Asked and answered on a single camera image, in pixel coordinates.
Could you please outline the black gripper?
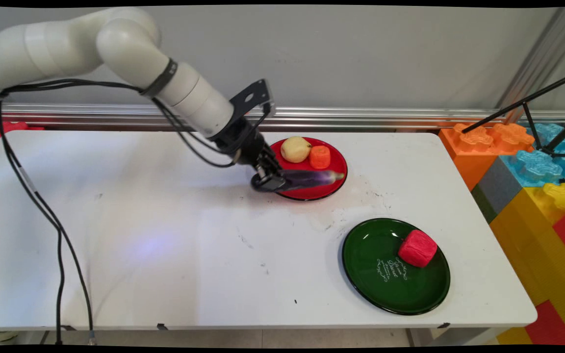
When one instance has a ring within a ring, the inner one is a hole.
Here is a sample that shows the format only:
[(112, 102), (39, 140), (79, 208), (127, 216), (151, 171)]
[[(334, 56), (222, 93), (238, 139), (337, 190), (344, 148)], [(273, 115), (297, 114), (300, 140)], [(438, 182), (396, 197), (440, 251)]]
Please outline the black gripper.
[(213, 143), (222, 154), (229, 155), (240, 165), (257, 168), (250, 185), (256, 192), (280, 192), (287, 187), (287, 179), (276, 154), (266, 144), (264, 136), (247, 119), (231, 119), (213, 136)]

